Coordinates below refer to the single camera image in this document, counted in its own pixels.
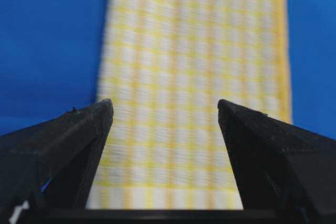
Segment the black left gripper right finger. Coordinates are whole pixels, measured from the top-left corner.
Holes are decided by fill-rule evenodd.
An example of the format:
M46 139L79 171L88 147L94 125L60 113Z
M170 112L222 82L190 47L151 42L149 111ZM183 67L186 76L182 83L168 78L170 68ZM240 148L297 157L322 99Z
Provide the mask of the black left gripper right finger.
M218 123L243 208L335 223L335 140L227 100Z

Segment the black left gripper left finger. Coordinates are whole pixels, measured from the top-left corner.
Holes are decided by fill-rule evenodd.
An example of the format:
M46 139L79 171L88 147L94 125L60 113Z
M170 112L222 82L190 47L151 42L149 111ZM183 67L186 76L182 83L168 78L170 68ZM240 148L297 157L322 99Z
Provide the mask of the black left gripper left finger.
M85 209L113 122L110 99L1 136L1 223L19 207Z

